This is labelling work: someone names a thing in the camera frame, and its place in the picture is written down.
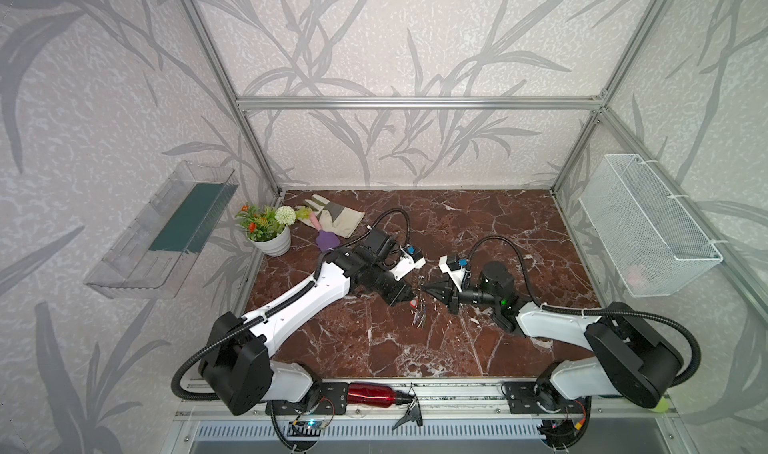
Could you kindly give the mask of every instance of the potted plant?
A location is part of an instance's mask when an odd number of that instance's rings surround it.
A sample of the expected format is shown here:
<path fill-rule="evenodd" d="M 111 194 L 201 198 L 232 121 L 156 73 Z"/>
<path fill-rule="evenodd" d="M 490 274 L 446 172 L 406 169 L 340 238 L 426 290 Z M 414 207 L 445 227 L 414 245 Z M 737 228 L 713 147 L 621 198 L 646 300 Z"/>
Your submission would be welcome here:
<path fill-rule="evenodd" d="M 282 256 L 290 248 L 288 226 L 296 222 L 293 208 L 283 206 L 274 209 L 269 206 L 243 206 L 236 215 L 246 236 L 259 250 L 272 257 Z"/>

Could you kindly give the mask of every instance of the marble surface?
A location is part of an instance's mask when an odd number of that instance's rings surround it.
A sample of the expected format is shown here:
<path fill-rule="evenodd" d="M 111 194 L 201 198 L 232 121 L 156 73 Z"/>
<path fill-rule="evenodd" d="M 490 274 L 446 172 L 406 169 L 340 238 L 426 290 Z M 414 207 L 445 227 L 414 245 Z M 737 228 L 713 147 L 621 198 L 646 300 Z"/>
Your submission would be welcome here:
<path fill-rule="evenodd" d="M 284 205 L 296 206 L 314 194 L 292 190 Z M 546 190 L 340 190 L 318 194 L 366 212 L 358 227 L 395 206 L 411 216 L 411 243 L 422 249 L 427 265 L 412 272 L 418 284 L 442 277 L 437 260 L 445 254 L 467 254 L 475 241 L 500 234 L 517 241 L 525 252 L 534 288 L 542 302 L 562 306 L 598 305 L 562 219 Z M 379 227 L 403 236 L 405 223 L 395 214 Z M 319 251 L 314 229 L 297 223 L 293 245 L 281 257 L 265 257 L 248 310 L 261 306 L 301 281 L 315 267 Z M 489 241 L 478 249 L 473 281 L 489 260 L 501 260 L 526 293 L 518 260 L 509 246 Z M 295 332 L 274 360 L 308 365 L 324 378 L 390 376 L 537 376 L 556 360 L 590 356 L 580 347 L 552 340 L 531 340 L 502 332 L 490 308 L 461 306 L 458 316 L 423 295 L 426 319 L 414 326 L 408 303 L 388 307 L 378 294 L 359 288 L 328 306 Z"/>

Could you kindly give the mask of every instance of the glove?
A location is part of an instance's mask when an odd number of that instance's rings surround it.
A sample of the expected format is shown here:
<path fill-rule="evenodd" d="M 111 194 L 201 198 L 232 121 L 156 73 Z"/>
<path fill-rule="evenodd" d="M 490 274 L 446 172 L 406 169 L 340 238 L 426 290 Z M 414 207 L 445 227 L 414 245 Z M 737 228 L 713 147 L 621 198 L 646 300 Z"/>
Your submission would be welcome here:
<path fill-rule="evenodd" d="M 320 221 L 320 226 L 326 232 L 333 232 L 342 238 L 348 238 L 355 232 L 358 224 L 365 216 L 359 210 L 345 208 L 331 202 L 323 196 L 314 194 L 312 198 L 304 200 L 304 204 L 310 207 Z M 304 224 L 311 226 L 309 219 L 300 219 Z"/>

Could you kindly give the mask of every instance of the leaf patterned wallpaper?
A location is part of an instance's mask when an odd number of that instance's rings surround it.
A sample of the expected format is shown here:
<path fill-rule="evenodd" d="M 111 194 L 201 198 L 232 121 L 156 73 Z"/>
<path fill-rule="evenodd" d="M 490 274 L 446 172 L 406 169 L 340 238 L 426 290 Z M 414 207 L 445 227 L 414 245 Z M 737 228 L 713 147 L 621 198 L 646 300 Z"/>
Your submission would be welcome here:
<path fill-rule="evenodd" d="M 615 110 L 766 279 L 768 0 L 674 0 L 612 101 Z M 558 193 L 605 301 L 686 325 L 704 360 L 671 390 L 703 454 L 757 454 L 768 443 L 768 330 L 715 268 L 668 297 L 629 296 L 578 197 L 603 155 L 599 128 Z"/>
<path fill-rule="evenodd" d="M 241 96 L 595 95 L 648 1 L 197 0 Z M 584 118 L 250 114 L 282 185 L 313 187 L 549 187 Z"/>
<path fill-rule="evenodd" d="M 168 382 L 233 308 L 271 202 L 174 0 L 0 0 L 0 452 L 158 452 Z M 181 159 L 240 187 L 172 300 L 109 300 L 86 273 Z"/>

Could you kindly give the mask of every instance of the flower pot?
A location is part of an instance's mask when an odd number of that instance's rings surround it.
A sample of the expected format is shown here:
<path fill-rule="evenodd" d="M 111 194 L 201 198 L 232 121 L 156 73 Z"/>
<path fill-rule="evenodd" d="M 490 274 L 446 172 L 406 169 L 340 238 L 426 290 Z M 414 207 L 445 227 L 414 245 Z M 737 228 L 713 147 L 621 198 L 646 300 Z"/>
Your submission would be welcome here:
<path fill-rule="evenodd" d="M 251 242 L 267 256 L 282 256 L 288 252 L 288 249 L 290 248 L 290 229 L 288 226 L 285 226 L 283 232 L 278 234 L 274 239 L 264 240 L 263 242 L 252 240 Z"/>

